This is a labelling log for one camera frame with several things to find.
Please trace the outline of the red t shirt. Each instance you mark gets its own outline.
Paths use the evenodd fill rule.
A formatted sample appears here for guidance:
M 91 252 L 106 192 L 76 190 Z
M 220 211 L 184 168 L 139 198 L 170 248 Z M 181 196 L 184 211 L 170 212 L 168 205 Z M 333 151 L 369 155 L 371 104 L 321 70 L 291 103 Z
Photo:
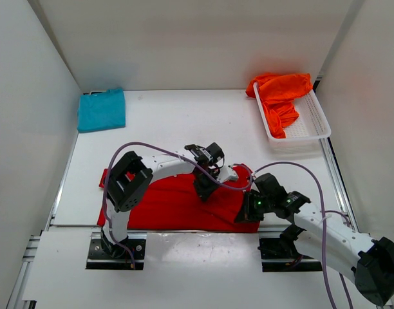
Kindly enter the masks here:
M 224 187 L 201 201 L 193 186 L 194 176 L 181 174 L 152 183 L 130 214 L 132 230 L 203 230 L 255 233 L 259 223 L 235 223 L 243 192 Z

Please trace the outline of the teal t shirt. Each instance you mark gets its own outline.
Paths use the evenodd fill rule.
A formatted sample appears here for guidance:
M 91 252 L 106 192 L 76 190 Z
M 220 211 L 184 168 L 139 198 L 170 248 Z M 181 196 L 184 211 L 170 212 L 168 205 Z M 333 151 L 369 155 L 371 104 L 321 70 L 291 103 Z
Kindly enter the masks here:
M 79 133 L 125 127 L 126 101 L 123 89 L 80 96 L 77 116 Z

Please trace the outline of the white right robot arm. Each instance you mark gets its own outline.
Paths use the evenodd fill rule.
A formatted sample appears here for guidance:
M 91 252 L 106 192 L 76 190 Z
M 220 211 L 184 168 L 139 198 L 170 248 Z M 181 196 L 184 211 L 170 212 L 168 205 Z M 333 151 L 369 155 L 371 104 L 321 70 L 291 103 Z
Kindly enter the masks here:
M 235 221 L 259 222 L 267 213 L 290 222 L 280 235 L 289 254 L 319 260 L 348 278 L 369 302 L 384 306 L 394 295 L 394 242 L 374 239 L 344 223 L 323 217 L 318 206 L 297 191 L 286 192 L 276 177 L 261 175 L 245 192 Z

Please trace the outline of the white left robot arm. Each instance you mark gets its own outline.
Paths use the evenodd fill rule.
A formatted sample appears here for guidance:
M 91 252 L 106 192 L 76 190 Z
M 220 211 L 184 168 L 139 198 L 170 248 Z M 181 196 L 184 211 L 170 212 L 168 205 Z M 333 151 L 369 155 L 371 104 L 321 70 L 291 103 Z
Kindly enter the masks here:
M 127 247 L 129 215 L 152 183 L 178 174 L 193 174 L 194 189 L 206 201 L 226 181 L 220 177 L 223 169 L 218 167 L 223 159 L 223 150 L 213 142 L 207 147 L 187 145 L 173 155 L 150 158 L 129 151 L 116 164 L 111 162 L 102 195 L 102 213 L 106 219 L 100 235 L 102 250 L 112 258 L 131 253 Z

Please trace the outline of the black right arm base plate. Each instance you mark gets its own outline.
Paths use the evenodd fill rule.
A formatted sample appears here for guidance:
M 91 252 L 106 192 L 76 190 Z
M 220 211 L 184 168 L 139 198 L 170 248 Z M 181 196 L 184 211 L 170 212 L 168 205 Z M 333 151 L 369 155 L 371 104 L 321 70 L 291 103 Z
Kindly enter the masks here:
M 321 272 L 319 261 L 285 250 L 279 238 L 259 239 L 262 272 Z

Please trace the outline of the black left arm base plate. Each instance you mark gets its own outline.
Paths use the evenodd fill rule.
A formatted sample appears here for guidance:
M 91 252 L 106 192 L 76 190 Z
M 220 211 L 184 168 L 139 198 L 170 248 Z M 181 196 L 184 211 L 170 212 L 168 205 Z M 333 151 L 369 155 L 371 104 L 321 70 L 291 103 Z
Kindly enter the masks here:
M 87 270 L 143 270 L 145 261 L 145 238 L 129 236 L 125 246 L 131 251 L 132 261 L 128 251 L 117 245 L 113 253 L 106 248 L 99 233 L 92 234 L 86 259 Z

